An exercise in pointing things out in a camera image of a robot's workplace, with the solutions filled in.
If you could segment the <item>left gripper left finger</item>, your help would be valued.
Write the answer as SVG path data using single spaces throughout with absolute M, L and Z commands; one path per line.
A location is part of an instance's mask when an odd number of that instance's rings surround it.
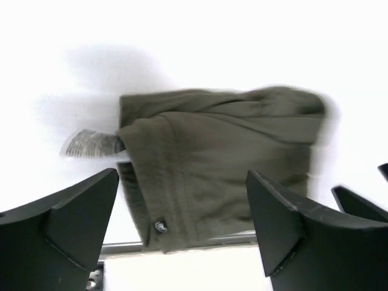
M 1 290 L 85 290 L 96 269 L 119 176 L 105 169 L 1 213 Z

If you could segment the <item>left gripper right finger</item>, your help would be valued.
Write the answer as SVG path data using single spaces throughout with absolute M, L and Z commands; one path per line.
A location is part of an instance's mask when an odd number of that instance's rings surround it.
M 273 290 L 387 289 L 387 222 L 331 209 L 254 170 L 246 186 Z

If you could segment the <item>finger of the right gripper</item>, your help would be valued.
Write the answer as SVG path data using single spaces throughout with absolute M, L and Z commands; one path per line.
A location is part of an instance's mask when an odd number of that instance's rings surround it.
M 331 189 L 341 212 L 380 222 L 388 222 L 387 212 L 343 186 Z
M 384 179 L 388 181 L 388 163 L 379 165 L 378 170 L 380 171 Z

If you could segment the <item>olive green shorts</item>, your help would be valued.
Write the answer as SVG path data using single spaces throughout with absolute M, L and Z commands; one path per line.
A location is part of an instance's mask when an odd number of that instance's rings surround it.
M 327 113 L 293 87 L 124 95 L 119 110 L 116 133 L 82 129 L 61 153 L 114 159 L 144 250 L 162 252 L 252 230 L 249 170 L 306 195 Z

